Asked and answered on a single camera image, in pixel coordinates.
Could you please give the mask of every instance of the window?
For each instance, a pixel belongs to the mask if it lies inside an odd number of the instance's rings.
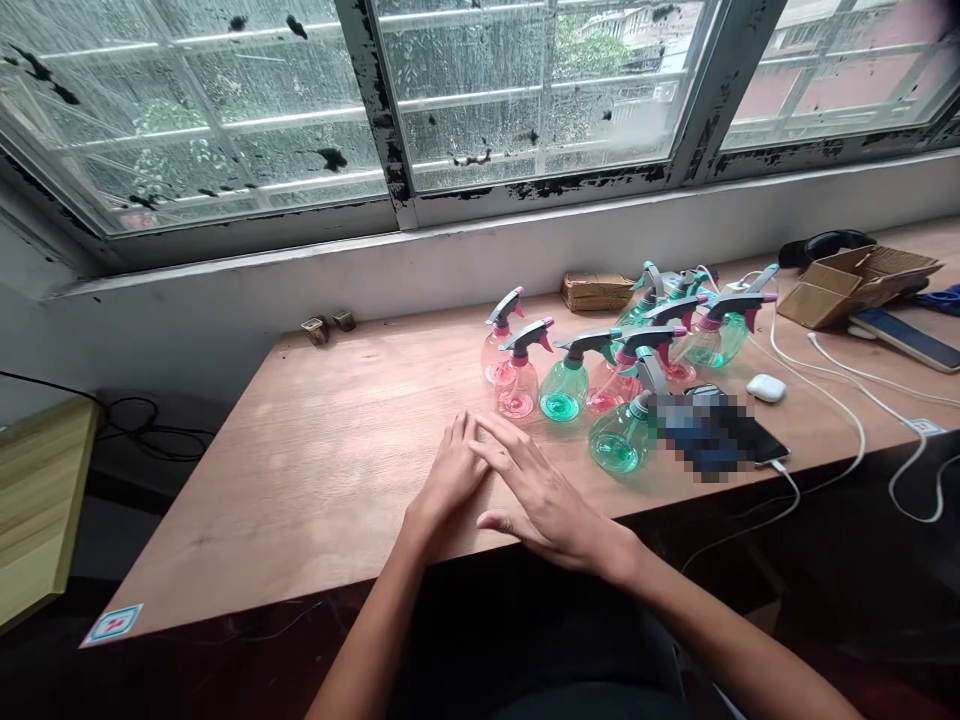
[[[948,18],[935,8],[919,0],[790,0],[778,24],[788,25],[783,43],[764,53],[723,149],[929,122],[956,84]],[[811,17],[818,20],[790,25]],[[780,56],[813,39],[800,56]]]
[[[0,10],[0,145],[113,269],[743,177],[770,171],[743,151],[784,143],[960,144],[936,0]]]

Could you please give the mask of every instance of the right hand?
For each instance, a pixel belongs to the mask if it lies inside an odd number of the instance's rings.
[[[560,567],[615,581],[624,555],[642,547],[637,536],[590,507],[533,439],[515,425],[488,414],[477,415],[477,424],[502,447],[476,440],[467,446],[500,473],[526,511],[526,515],[512,515],[488,510],[477,518],[477,528],[513,535]]]

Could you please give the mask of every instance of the hand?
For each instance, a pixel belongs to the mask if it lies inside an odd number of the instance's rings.
[[[477,422],[503,447],[473,439],[467,444],[500,473],[526,511],[488,510],[477,527],[513,535],[560,567],[617,581],[625,561],[642,547],[637,536],[587,505],[525,432],[496,415],[478,415]]]
[[[477,439],[477,419],[466,410],[457,413],[443,432],[443,440],[430,474],[420,493],[410,503],[408,515],[434,530],[476,491],[489,466],[467,447]]]

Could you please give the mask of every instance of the sticker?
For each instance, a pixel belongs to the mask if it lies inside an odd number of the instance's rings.
[[[910,424],[914,428],[922,432],[924,435],[942,435],[946,432],[942,427],[937,425],[934,422],[930,422],[926,418],[920,418],[919,420],[911,420]]]
[[[133,607],[123,608],[122,610],[104,613],[97,621],[97,624],[93,626],[90,634],[87,635],[84,644],[89,645],[90,643],[100,642],[101,640],[125,635],[130,632],[130,628],[132,628],[133,624],[137,621],[137,615],[140,614],[141,608],[143,608],[143,603],[134,605]]]

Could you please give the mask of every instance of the brown cardboard box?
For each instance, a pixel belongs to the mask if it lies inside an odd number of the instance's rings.
[[[811,330],[880,307],[943,267],[924,255],[874,245],[814,262],[777,312]]]
[[[618,273],[567,273],[560,297],[573,312],[617,310],[630,302],[633,284]]]

